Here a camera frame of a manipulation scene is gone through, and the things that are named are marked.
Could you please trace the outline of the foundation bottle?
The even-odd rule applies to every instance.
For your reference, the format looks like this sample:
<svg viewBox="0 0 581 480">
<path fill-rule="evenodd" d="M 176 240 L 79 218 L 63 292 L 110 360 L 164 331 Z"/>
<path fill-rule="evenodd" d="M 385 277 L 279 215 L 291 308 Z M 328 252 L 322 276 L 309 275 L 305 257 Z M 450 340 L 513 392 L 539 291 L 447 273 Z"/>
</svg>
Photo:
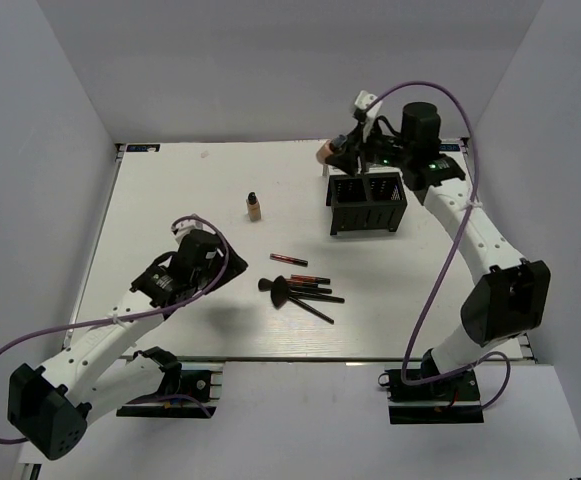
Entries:
<svg viewBox="0 0 581 480">
<path fill-rule="evenodd" d="M 257 222 L 262 218 L 259 199 L 254 191 L 251 191 L 246 198 L 248 217 L 252 222 Z"/>
<path fill-rule="evenodd" d="M 342 134 L 326 141 L 316 153 L 317 161 L 322 165 L 326 165 L 327 159 L 339 152 L 345 145 L 346 141 L 347 136 Z"/>
</svg>

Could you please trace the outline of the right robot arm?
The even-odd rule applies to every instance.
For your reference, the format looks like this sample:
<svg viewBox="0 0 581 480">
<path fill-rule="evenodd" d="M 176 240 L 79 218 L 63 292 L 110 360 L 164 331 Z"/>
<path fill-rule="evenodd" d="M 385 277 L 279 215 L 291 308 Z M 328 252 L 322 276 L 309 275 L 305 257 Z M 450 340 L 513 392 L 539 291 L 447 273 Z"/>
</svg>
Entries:
<svg viewBox="0 0 581 480">
<path fill-rule="evenodd" d="M 460 325 L 421 361 L 419 383 L 442 399 L 458 375 L 478 365 L 495 347 L 537 328 L 542 321 L 551 273 L 508 243 L 477 201 L 477 179 L 441 148 L 441 117 L 435 105 L 411 102 L 402 109 L 400 130 L 384 134 L 382 102 L 362 91 L 354 100 L 354 129 L 326 142 L 317 153 L 337 178 L 365 176 L 372 165 L 396 168 L 405 187 L 452 238 L 451 252 L 465 261 L 473 290 L 460 310 Z"/>
</svg>

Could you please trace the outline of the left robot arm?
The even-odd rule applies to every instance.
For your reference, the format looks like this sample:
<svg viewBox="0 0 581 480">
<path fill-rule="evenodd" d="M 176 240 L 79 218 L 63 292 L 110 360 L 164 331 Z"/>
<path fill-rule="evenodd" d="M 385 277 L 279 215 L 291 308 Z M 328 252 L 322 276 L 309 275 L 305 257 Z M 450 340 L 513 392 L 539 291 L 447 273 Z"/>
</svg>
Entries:
<svg viewBox="0 0 581 480">
<path fill-rule="evenodd" d="M 178 395 L 182 367 L 160 348 L 139 349 L 122 368 L 113 364 L 182 304 L 210 293 L 248 268 L 216 233 L 192 228 L 132 281 L 111 311 L 111 322 L 88 329 L 39 367 L 18 367 L 10 377 L 8 419 L 47 459 L 67 455 L 87 428 L 135 400 Z"/>
</svg>

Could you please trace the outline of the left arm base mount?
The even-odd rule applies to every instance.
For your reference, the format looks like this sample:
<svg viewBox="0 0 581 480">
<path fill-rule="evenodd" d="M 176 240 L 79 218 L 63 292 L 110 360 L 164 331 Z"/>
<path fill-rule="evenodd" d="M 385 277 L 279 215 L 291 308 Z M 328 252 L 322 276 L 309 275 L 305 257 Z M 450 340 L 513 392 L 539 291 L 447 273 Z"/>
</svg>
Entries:
<svg viewBox="0 0 581 480">
<path fill-rule="evenodd" d="M 116 411 L 120 418 L 210 419 L 218 406 L 224 365 L 185 362 L 179 382 L 151 403 L 126 404 Z"/>
</svg>

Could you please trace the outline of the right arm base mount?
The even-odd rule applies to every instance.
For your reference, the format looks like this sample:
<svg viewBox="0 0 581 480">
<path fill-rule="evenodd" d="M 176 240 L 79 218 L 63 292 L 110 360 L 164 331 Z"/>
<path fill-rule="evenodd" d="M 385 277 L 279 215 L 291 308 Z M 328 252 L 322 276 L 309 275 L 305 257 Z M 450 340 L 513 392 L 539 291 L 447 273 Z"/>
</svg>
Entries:
<svg viewBox="0 0 581 480">
<path fill-rule="evenodd" d="M 387 392 L 391 425 L 460 425 L 484 422 L 473 371 L 454 379 L 408 386 L 399 369 L 385 370 L 378 385 Z"/>
</svg>

